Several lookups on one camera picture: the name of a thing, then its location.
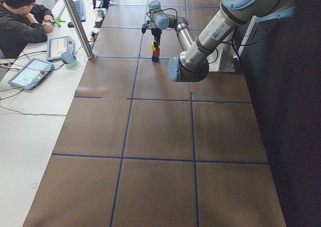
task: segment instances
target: metal pole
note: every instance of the metal pole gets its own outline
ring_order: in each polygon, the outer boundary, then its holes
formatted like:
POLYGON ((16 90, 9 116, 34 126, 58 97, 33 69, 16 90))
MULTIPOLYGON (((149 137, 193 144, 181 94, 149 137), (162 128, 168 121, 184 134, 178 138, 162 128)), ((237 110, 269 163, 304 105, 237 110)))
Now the metal pole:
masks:
POLYGON ((78 38, 80 40, 82 47, 85 50, 88 60, 91 60, 94 57, 94 53, 91 50, 91 47, 88 43, 88 39, 85 34, 84 28, 82 27, 80 19, 77 15, 76 8, 74 6, 74 2, 73 2, 73 0, 63 0, 63 1, 65 3, 67 10, 68 10, 71 21, 74 23, 78 38))

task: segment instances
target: table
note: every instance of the table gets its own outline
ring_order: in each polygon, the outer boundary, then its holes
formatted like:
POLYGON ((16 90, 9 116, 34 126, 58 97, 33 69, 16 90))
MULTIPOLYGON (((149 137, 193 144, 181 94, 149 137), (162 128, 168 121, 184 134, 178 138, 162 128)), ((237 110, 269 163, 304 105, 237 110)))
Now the table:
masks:
MULTIPOLYGON (((86 21, 82 23, 87 35, 94 29, 96 15, 92 7, 92 0, 84 0, 86 4, 86 21)), ((59 0, 52 12, 56 17, 64 3, 59 0)), ((61 19, 66 20, 58 28, 48 34, 48 38, 70 35, 75 42, 77 50, 81 45, 74 28, 68 28, 70 21, 67 10, 64 10, 61 19)), ((47 43, 28 44, 23 54, 43 51, 47 43)), ((46 59, 46 53, 30 54, 30 58, 46 59)), ((12 68, 20 68, 29 61, 22 56, 16 60, 12 68)), ((87 60, 83 50, 77 54, 77 66, 52 72, 32 91, 12 89, 7 82, 16 71, 9 71, 0 82, 0 96, 8 99, 0 101, 0 106, 17 110, 25 114, 66 115, 74 97, 74 92, 87 60)), ((59 67, 61 61, 55 62, 54 67, 59 67)), ((64 116, 31 116, 22 115, 0 107, 0 166, 1 183, 0 192, 5 193, 0 200, 0 223, 2 226, 22 226, 38 184, 46 169, 52 149, 56 143, 64 116)))

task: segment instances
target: wristwatch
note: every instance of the wristwatch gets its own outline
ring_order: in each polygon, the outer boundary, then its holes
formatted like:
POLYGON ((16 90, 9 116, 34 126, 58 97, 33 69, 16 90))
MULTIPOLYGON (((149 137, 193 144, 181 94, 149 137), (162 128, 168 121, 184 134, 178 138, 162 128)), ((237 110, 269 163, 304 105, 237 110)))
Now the wristwatch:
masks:
POLYGON ((45 20, 45 22, 50 22, 52 23, 53 25, 55 25, 55 22, 53 20, 45 20))

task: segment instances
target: monitor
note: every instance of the monitor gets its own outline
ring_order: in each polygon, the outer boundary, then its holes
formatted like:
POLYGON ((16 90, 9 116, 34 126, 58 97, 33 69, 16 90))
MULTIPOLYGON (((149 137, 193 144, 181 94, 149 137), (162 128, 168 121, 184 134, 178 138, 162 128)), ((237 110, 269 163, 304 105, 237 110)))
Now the monitor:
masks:
POLYGON ((69 51, 74 53, 74 41, 70 36, 63 36, 48 39, 47 42, 47 60, 56 61, 61 60, 62 53, 69 51))

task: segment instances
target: white sticker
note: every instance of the white sticker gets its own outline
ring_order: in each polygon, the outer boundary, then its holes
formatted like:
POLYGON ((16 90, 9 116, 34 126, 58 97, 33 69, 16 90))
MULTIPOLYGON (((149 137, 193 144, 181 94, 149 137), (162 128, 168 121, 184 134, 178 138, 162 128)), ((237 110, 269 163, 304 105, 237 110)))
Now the white sticker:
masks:
POLYGON ((228 24, 226 24, 222 20, 219 20, 219 18, 220 18, 219 14, 216 14, 208 24, 209 30, 213 32, 211 34, 211 37, 216 41, 219 41, 230 28, 228 24))
POLYGON ((219 41, 222 38, 222 36, 229 30, 230 26, 228 24, 226 24, 225 22, 218 22, 218 24, 216 24, 215 28, 216 28, 216 30, 211 35, 211 37, 214 40, 219 41))

